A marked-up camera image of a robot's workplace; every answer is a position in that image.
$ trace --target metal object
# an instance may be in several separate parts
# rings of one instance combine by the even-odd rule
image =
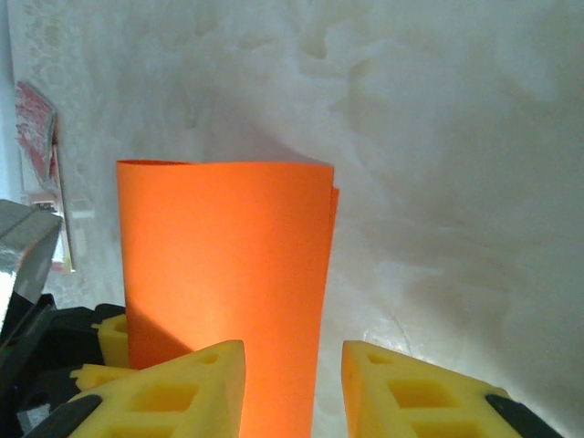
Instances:
[[[0,345],[38,301],[62,219],[0,200]]]

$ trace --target yellow foam block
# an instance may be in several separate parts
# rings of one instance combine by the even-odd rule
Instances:
[[[342,385],[351,438],[521,438],[471,379],[362,341],[346,341]]]
[[[244,343],[222,342],[80,393],[103,402],[70,438],[234,438],[244,389]]]
[[[129,368],[126,315],[104,319],[93,327],[98,330],[99,348],[105,364],[109,367]]]
[[[70,377],[75,379],[75,385],[80,391],[88,391],[109,381],[115,381],[119,378],[129,376],[134,372],[136,370],[130,370],[128,368],[85,364],[79,370],[71,371]]]

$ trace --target orange paper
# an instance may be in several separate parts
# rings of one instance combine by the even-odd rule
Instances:
[[[309,437],[333,168],[119,162],[118,180],[132,366],[242,339],[240,436]]]

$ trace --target rolled orange paper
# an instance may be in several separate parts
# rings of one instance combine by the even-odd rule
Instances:
[[[242,438],[310,436],[333,168],[119,162],[130,363],[245,343]]]

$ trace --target white wall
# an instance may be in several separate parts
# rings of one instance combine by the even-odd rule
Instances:
[[[0,199],[19,200],[20,174],[8,13],[6,1],[0,0]]]

